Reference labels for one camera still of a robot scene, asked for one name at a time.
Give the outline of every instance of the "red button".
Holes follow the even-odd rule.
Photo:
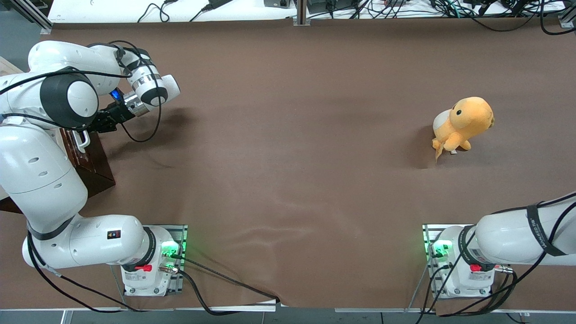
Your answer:
[[[482,271],[482,267],[480,265],[470,265],[470,271],[472,272]]]
[[[144,272],[150,272],[152,271],[152,265],[145,265],[145,266],[135,266],[134,269],[136,270],[144,270]]]

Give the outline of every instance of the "gray floor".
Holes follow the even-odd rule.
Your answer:
[[[28,71],[28,51],[40,40],[40,27],[0,5],[0,56]]]
[[[28,22],[15,11],[2,11],[0,6],[0,56],[23,71],[28,70],[28,51],[40,39],[40,27]],[[0,311],[0,324],[12,323],[60,323],[61,311]],[[276,312],[245,312],[228,317],[212,317],[200,311],[155,311],[147,313],[122,312],[118,314],[95,314],[90,311],[76,311],[73,324],[123,323],[205,323],[205,324],[324,324],[324,323],[360,323],[360,324],[412,324],[417,314],[393,313],[336,313],[334,309],[278,307]],[[576,322],[572,314],[532,314],[527,319],[532,324],[564,324]],[[505,314],[487,314],[471,318],[438,318],[427,316],[421,324],[513,324]]]
[[[61,311],[4,311],[0,312],[1,324],[60,323]],[[225,317],[214,317],[201,311],[155,311],[147,313],[122,312],[118,314],[95,314],[75,311],[72,324],[413,324],[417,314],[391,313],[337,313],[331,308],[278,307],[276,312],[245,312]],[[569,324],[575,316],[567,314],[532,314],[526,318],[531,324]],[[514,324],[505,314],[487,314],[470,318],[439,318],[433,315],[422,319],[420,324]]]

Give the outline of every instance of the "green led light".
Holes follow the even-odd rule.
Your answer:
[[[174,241],[162,242],[162,245],[160,247],[162,254],[166,256],[170,256],[174,253],[177,253],[178,248],[179,248],[178,243]]]
[[[452,249],[452,241],[448,240],[438,240],[434,242],[434,251],[436,253],[443,254],[444,256],[448,255],[448,250]]]

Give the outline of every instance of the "white table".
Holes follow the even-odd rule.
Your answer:
[[[97,23],[97,22],[136,22],[144,13],[149,3],[161,5],[163,0],[54,0],[48,18],[54,23]],[[190,20],[200,9],[208,4],[208,0],[179,0],[164,7],[164,12],[170,15],[170,22],[182,22]],[[296,8],[290,0],[290,8],[265,7],[263,0],[232,0],[215,10],[202,13],[194,21],[222,21],[222,20],[274,20],[284,19],[296,15]],[[460,3],[462,7],[472,8],[471,5]],[[374,10],[384,8],[382,0],[374,0]],[[561,2],[553,2],[545,5],[546,12],[564,9]],[[378,18],[384,18],[384,11]],[[509,12],[499,2],[492,4],[486,15],[497,15]],[[353,10],[341,10],[334,13],[334,18],[349,18]],[[328,14],[322,14],[313,18],[329,18]],[[434,10],[429,0],[411,0],[402,6],[396,17],[441,17],[442,14]],[[363,9],[360,18],[372,18],[367,9]],[[159,22],[158,9],[150,8],[142,22]]]

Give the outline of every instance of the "blue light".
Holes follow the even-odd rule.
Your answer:
[[[116,100],[118,100],[118,101],[120,100],[120,93],[118,92],[118,90],[116,90],[116,89],[112,90],[112,92],[110,93],[110,95],[111,95],[114,99],[116,99]]]

